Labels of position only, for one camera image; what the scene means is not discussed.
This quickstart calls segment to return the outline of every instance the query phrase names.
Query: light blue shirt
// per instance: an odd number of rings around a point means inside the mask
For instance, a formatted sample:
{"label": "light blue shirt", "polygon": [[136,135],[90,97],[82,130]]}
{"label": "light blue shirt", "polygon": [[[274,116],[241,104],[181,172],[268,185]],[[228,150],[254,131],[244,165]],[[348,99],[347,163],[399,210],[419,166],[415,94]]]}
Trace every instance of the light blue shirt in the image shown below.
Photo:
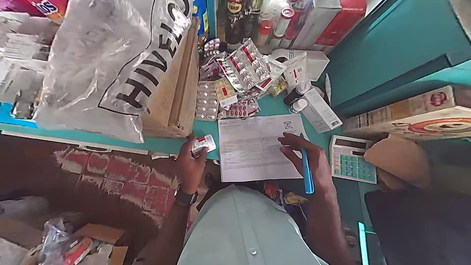
{"label": "light blue shirt", "polygon": [[178,265],[327,265],[294,220],[263,194],[231,185],[203,206]]}

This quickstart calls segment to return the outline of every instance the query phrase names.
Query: hand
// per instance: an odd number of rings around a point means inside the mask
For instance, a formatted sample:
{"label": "hand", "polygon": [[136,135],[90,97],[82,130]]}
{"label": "hand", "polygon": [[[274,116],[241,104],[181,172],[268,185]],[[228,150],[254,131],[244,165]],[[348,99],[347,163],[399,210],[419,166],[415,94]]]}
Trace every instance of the hand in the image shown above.
{"label": "hand", "polygon": [[206,165],[207,148],[199,152],[199,157],[191,156],[191,147],[196,138],[196,135],[190,136],[188,141],[181,146],[180,154],[175,161],[177,178],[181,181],[180,189],[186,194],[194,194],[198,190]]}
{"label": "hand", "polygon": [[280,151],[288,158],[298,170],[301,176],[302,159],[299,158],[293,150],[301,151],[301,147],[306,149],[308,154],[309,169],[312,173],[312,181],[314,183],[315,193],[336,193],[335,186],[332,182],[332,175],[325,150],[311,143],[310,141],[294,135],[292,133],[283,133],[284,137],[279,137],[278,141],[284,146],[280,147]]}

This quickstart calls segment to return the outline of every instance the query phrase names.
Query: calculator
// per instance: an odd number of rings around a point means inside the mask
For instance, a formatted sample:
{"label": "calculator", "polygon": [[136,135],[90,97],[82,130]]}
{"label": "calculator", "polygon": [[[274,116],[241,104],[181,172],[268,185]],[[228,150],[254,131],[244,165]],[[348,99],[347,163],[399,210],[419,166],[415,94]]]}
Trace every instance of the calculator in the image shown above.
{"label": "calculator", "polygon": [[332,176],[376,184],[376,167],[363,155],[372,141],[333,135],[330,142]]}

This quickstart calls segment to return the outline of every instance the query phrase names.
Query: qr code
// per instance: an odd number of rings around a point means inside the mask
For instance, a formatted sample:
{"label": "qr code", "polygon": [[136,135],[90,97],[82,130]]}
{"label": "qr code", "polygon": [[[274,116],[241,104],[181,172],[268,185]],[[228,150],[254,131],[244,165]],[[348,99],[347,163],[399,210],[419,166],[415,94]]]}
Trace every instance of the qr code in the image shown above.
{"label": "qr code", "polygon": [[293,122],[292,121],[283,122],[283,126],[285,130],[292,130]]}

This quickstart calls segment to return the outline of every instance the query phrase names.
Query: white plastic sack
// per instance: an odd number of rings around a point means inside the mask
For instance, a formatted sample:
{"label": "white plastic sack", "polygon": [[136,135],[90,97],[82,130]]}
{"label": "white plastic sack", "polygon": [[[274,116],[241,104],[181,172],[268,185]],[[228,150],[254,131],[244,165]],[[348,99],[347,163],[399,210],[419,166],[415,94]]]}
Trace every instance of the white plastic sack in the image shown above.
{"label": "white plastic sack", "polygon": [[139,0],[136,9],[127,0],[70,0],[51,47],[38,126],[144,142],[139,115],[159,81],[176,74],[167,69],[191,24],[188,0],[178,1]]}

